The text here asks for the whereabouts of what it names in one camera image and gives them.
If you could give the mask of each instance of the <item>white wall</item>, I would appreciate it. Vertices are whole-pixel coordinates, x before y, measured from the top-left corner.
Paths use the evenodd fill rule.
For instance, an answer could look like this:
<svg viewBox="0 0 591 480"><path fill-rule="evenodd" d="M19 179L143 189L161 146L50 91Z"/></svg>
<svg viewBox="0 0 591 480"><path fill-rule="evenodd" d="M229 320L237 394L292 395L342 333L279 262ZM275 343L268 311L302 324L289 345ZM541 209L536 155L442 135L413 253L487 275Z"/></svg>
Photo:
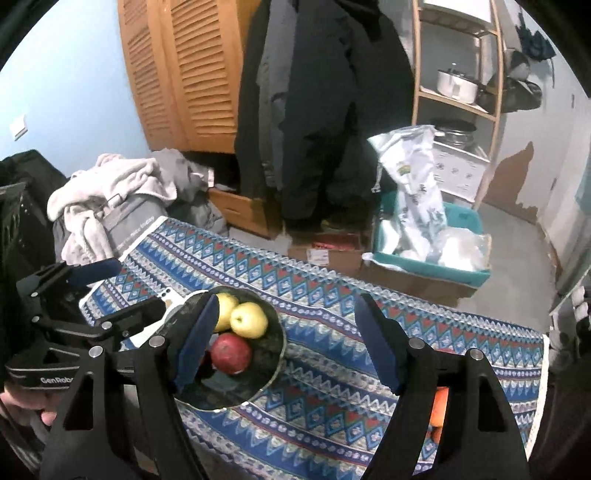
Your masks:
<svg viewBox="0 0 591 480"><path fill-rule="evenodd" d="M25 114L19 140L8 125ZM70 175L105 152L150 150L123 58L117 0L60 0L0 72L0 160L36 149Z"/></svg>
<svg viewBox="0 0 591 480"><path fill-rule="evenodd" d="M563 168L550 199L538 218L565 265L582 232L586 215L575 195L585 173L591 145L591 100L581 100L576 107L572 136L564 151Z"/></svg>
<svg viewBox="0 0 591 480"><path fill-rule="evenodd" d="M506 4L517 24L519 6L514 0L506 0ZM532 32L540 30L527 13L524 17ZM587 96L573 71L558 48L554 46L554 49L557 52L553 59L555 86L553 87L550 62L532 62L530 81L542 88L542 107L505 115L497 156L498 160L502 160L520 152L529 142L533 143L534 158L530 162L517 203L522 203L524 208L537 207L538 215L550 198L552 183L561 172L565 153L569 148L575 119L573 96L575 107L587 102Z"/></svg>

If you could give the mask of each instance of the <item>human hand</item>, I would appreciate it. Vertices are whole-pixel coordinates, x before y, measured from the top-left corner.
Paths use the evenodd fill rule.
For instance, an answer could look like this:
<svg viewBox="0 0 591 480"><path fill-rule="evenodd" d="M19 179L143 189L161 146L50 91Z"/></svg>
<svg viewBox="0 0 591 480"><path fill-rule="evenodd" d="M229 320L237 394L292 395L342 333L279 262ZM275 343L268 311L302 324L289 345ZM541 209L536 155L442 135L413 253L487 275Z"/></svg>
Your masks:
<svg viewBox="0 0 591 480"><path fill-rule="evenodd" d="M29 425L32 411L41 410L41 420L45 425L51 426L56 419L61 397L61 393L27 390L10 381L4 384L4 392L0 393L0 399L8 412L20 425Z"/></svg>

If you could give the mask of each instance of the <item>louvered door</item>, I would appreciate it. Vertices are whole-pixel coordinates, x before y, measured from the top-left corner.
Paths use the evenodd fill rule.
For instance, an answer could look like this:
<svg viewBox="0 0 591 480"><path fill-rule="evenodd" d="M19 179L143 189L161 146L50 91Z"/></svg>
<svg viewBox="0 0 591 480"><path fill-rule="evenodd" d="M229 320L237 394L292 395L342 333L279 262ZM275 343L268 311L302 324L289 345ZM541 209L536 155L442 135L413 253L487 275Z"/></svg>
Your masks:
<svg viewBox="0 0 591 480"><path fill-rule="evenodd" d="M242 43L240 0L164 0L164 48L191 150L234 152Z"/></svg>
<svg viewBox="0 0 591 480"><path fill-rule="evenodd" d="M129 84L152 150L189 143L167 71L157 0L119 0L119 26Z"/></svg>

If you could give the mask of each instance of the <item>stainless steel pot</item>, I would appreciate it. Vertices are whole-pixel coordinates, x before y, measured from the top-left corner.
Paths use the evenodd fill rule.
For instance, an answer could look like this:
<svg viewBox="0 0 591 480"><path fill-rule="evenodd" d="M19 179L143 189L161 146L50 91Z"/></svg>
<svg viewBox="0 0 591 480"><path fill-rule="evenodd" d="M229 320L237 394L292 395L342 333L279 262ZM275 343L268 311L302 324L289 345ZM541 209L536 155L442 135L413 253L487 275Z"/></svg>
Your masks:
<svg viewBox="0 0 591 480"><path fill-rule="evenodd" d="M431 123L443 135L437 137L437 141L451 147L465 150L474 143L476 125L465 120L434 118Z"/></svg>

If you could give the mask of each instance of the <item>hanging jacket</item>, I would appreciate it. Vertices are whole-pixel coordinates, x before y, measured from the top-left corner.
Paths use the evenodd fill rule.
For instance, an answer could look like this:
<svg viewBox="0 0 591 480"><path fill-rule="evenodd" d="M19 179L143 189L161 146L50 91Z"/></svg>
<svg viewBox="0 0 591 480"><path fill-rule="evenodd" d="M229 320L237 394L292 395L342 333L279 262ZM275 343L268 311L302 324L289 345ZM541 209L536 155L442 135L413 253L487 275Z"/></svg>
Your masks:
<svg viewBox="0 0 591 480"><path fill-rule="evenodd" d="M234 150L240 168L240 194L249 198L264 198L267 195L259 153L260 92L256 77L265 47L270 4L271 0L262 0L252 16L238 94L238 130Z"/></svg>
<svg viewBox="0 0 591 480"><path fill-rule="evenodd" d="M265 51L268 54L271 146L277 189L283 188L283 131L285 101L290 84L291 62L296 40L297 0L272 0Z"/></svg>
<svg viewBox="0 0 591 480"><path fill-rule="evenodd" d="M411 123L413 89L408 57L377 1L300 0L282 123L286 219L309 217L335 176L369 194L377 158L365 139Z"/></svg>
<svg viewBox="0 0 591 480"><path fill-rule="evenodd" d="M256 84L259 87L259 155L265 175L265 183L267 187L274 189L276 184L275 170L273 168L273 151L271 148L271 102L269 100L269 54L267 47L268 43L265 41L261 64L259 65L256 76Z"/></svg>

